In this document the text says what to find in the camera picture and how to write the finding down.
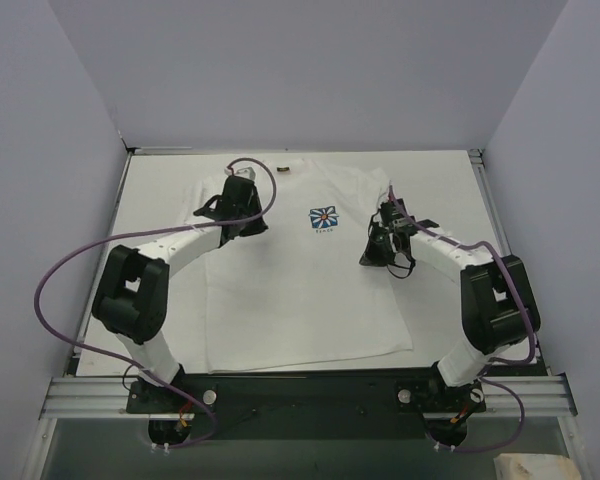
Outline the white t-shirt with flower print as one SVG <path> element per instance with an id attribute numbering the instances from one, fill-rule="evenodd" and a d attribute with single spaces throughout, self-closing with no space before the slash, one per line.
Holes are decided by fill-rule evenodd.
<path id="1" fill-rule="evenodd" d="M 305 158 L 254 171 L 267 228 L 195 264 L 203 309 L 192 317 L 199 342 L 188 367 L 247 371 L 412 350 L 387 271 L 360 264 L 387 174 Z"/>

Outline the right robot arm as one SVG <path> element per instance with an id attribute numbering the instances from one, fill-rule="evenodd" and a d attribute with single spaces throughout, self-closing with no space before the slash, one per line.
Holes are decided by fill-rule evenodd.
<path id="1" fill-rule="evenodd" d="M 501 256 L 487 241 L 463 244 L 439 224 L 410 216 L 393 194 L 371 216 L 367 236 L 361 265 L 404 280 L 423 263 L 460 288 L 461 336 L 433 366 L 439 383 L 463 387 L 494 364 L 536 359 L 541 320 L 519 257 Z"/>

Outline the aluminium front rail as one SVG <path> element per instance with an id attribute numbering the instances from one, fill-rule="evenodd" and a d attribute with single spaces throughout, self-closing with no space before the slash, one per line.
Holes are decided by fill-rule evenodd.
<path id="1" fill-rule="evenodd" d="M 53 378 L 40 412 L 41 419 L 126 418 L 128 391 L 119 377 Z"/>

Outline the beige foam block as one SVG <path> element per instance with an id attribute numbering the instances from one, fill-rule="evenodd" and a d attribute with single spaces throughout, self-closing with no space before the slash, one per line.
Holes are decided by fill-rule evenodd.
<path id="1" fill-rule="evenodd" d="M 580 480 L 575 463 L 552 454 L 503 453 L 494 459 L 496 478 L 503 480 Z"/>

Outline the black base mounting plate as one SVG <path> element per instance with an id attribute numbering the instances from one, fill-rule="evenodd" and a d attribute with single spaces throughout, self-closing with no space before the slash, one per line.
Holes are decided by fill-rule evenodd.
<path id="1" fill-rule="evenodd" d="M 479 382 L 447 387 L 430 368 L 181 374 L 181 397 L 137 379 L 126 411 L 149 418 L 151 440 L 406 440 L 454 445 L 486 410 Z"/>

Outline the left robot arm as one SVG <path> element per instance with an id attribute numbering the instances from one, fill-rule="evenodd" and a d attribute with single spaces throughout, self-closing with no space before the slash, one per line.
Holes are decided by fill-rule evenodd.
<path id="1" fill-rule="evenodd" d="M 194 215 L 210 224 L 189 226 L 135 248 L 113 248 L 91 308 L 91 315 L 124 345 L 140 377 L 152 384 L 150 400 L 167 412 L 179 408 L 185 398 L 185 387 L 176 380 L 183 368 L 162 333 L 171 278 L 235 238 L 268 229 L 252 168 L 229 175 L 222 192 Z"/>

